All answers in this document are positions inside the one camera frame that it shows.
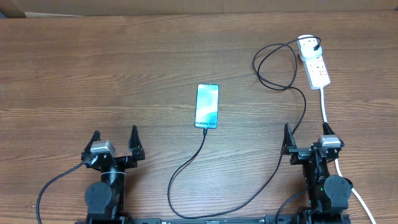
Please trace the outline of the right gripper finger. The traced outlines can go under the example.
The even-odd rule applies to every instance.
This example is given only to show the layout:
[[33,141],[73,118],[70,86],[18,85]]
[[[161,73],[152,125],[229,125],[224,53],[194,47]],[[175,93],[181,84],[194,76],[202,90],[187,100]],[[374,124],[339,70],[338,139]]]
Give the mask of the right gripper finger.
[[288,123],[284,126],[284,139],[282,141],[282,155],[290,155],[297,149],[297,145],[295,143],[295,139],[293,137],[292,130]]
[[322,126],[323,126],[323,134],[324,135],[335,135],[335,132],[330,128],[330,126],[327,122],[324,122],[322,124]]

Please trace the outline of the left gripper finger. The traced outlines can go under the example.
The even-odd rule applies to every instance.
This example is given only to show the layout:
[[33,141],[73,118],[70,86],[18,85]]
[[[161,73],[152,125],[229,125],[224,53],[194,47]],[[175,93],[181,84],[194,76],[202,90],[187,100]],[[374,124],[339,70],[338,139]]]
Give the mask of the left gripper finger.
[[136,125],[132,126],[131,136],[128,143],[128,150],[131,151],[132,157],[135,160],[140,161],[145,159],[145,152],[139,139]]
[[82,161],[84,161],[84,160],[85,160],[85,157],[86,157],[88,154],[90,154],[90,149],[91,149],[93,143],[96,142],[96,141],[100,141],[100,140],[101,140],[101,138],[100,138],[100,132],[99,132],[98,130],[96,130],[96,131],[93,133],[93,136],[91,137],[89,143],[87,144],[87,146],[84,148],[83,152],[81,153],[81,160],[82,160]]

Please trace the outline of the Samsung Galaxy smartphone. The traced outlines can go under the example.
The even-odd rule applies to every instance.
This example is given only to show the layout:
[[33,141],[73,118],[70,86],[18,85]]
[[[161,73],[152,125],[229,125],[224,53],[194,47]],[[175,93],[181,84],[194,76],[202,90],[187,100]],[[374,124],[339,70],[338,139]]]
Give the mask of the Samsung Galaxy smartphone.
[[195,127],[216,129],[218,127],[219,86],[199,84],[195,107]]

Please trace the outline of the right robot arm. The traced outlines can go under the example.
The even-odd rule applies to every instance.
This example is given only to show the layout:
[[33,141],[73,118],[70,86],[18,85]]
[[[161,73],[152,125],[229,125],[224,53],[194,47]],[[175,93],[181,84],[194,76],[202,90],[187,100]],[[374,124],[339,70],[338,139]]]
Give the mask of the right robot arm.
[[309,207],[291,215],[289,223],[350,223],[348,209],[353,183],[345,177],[330,175],[328,164],[339,158],[344,142],[323,123],[323,134],[307,148],[298,148],[288,124],[284,127],[282,154],[290,156],[292,165],[301,165],[306,188],[287,199],[278,209],[275,222],[279,222],[282,209],[292,200],[307,193]]

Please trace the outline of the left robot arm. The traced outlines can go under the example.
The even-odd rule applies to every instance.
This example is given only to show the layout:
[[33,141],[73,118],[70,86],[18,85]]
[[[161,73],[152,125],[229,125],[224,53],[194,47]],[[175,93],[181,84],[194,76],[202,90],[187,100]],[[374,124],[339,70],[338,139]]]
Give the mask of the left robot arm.
[[145,159],[145,152],[139,139],[137,126],[132,127],[127,145],[129,156],[115,156],[111,141],[102,141],[100,132],[95,131],[81,154],[83,165],[101,172],[101,180],[91,184],[85,192],[88,206],[86,223],[133,223],[124,211],[126,170],[137,167]]

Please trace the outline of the white USB charger plug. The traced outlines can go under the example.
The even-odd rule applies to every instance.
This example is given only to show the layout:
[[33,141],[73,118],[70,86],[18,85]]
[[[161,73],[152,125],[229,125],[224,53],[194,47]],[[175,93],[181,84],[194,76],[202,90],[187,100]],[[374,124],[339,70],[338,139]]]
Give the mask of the white USB charger plug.
[[301,35],[296,43],[303,61],[316,59],[323,53],[320,41],[313,35]]

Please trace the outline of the white power strip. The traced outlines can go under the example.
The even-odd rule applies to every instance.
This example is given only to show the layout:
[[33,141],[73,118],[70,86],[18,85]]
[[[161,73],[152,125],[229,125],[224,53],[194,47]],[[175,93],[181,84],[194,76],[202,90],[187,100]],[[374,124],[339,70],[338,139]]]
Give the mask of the white power strip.
[[330,77],[322,55],[316,59],[302,60],[302,62],[312,90],[319,90],[330,84]]

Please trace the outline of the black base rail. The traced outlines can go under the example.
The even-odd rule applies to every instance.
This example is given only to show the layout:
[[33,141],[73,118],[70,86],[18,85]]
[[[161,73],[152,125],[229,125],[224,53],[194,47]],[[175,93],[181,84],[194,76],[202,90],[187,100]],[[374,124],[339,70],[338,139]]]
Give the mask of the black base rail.
[[[204,218],[204,219],[160,219],[160,218],[127,218],[127,220],[106,220],[106,221],[88,221],[80,220],[76,224],[84,223],[132,223],[132,224],[274,224],[275,215],[265,215],[263,217],[250,218]],[[310,223],[298,221],[297,216],[293,214],[283,214],[278,216],[277,223],[293,224],[293,223]],[[349,224],[351,220],[349,215],[343,215],[342,223]]]

